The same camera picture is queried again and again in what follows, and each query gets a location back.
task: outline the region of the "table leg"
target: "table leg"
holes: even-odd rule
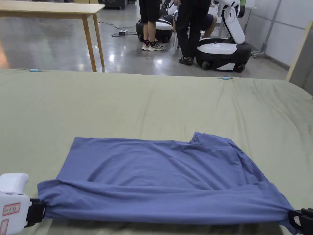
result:
[[[86,35],[86,40],[87,40],[87,46],[88,46],[92,71],[96,72],[97,68],[96,68],[96,63],[95,63],[94,51],[92,49],[92,43],[91,43],[91,37],[90,37],[90,32],[89,32],[89,27],[88,27],[87,16],[83,15],[82,20],[83,20],[83,25],[84,25],[84,29],[85,29],[85,35]]]
[[[99,32],[99,25],[98,25],[98,20],[97,20],[97,14],[93,14],[92,16],[93,16],[93,18],[94,18],[96,36],[97,36],[98,47],[99,47],[99,52],[100,52],[101,65],[102,65],[102,67],[104,67],[104,60],[103,60],[103,53],[102,53],[101,38],[100,38],[100,32]]]

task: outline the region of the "black pants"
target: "black pants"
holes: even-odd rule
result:
[[[181,3],[176,21],[178,43],[183,56],[193,58],[197,53],[201,25],[209,11],[211,0],[181,0]]]

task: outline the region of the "sticker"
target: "sticker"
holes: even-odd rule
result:
[[[296,223],[297,225],[301,226],[299,216],[295,216],[295,217],[294,217],[294,220],[295,220],[295,223]]]
[[[9,220],[3,220],[0,226],[0,235],[6,235],[8,229]]]
[[[21,208],[21,203],[6,205],[3,208],[2,216],[7,216],[7,215],[18,213],[20,208]]]

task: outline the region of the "black sandal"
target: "black sandal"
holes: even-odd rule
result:
[[[183,65],[188,65],[188,66],[193,65],[193,59],[191,57],[188,57],[187,59],[182,57],[182,58],[180,58],[180,60],[178,62],[183,64]]]

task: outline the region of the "red label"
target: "red label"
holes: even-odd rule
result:
[[[0,226],[0,235],[6,235],[8,230],[9,220],[3,220]]]
[[[20,208],[21,208],[21,203],[6,205],[3,208],[2,216],[7,216],[7,215],[18,213]]]

